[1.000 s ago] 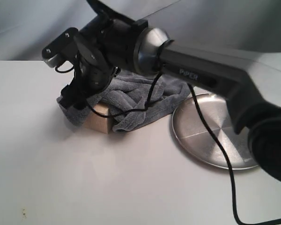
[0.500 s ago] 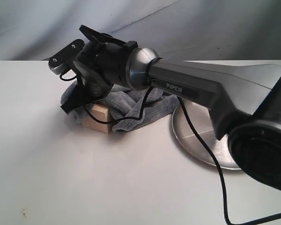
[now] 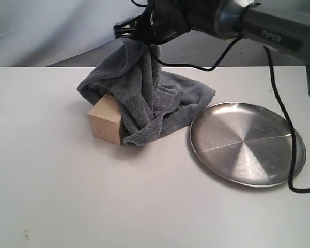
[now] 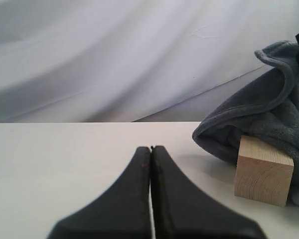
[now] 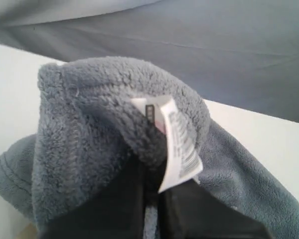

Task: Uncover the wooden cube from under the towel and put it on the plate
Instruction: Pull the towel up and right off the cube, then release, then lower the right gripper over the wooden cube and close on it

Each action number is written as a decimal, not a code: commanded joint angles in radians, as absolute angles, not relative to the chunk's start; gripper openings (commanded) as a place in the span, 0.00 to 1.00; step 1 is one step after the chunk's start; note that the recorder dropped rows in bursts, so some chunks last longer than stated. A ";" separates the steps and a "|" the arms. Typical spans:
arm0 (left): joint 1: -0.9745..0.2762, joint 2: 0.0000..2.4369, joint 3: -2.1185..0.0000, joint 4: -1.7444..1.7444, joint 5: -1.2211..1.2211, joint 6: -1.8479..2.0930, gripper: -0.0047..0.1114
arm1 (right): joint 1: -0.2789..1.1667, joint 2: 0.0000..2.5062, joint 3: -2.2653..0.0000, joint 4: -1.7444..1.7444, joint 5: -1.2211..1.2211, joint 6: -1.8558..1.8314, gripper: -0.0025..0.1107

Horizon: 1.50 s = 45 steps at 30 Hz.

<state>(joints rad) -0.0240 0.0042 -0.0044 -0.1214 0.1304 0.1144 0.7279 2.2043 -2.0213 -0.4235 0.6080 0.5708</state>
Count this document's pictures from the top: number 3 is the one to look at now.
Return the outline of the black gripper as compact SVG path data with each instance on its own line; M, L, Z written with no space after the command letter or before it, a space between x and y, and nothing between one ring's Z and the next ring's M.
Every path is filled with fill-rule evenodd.
M148 1L136 17L114 26L114 37L141 40L146 45L162 45L191 30L186 8L180 1Z

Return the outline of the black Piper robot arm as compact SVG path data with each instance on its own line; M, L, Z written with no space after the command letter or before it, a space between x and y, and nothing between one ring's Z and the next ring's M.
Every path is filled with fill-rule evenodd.
M141 15L114 26L115 38L146 45L162 45L191 30L224 40L240 36L303 61L310 96L310 13L257 1L148 1Z

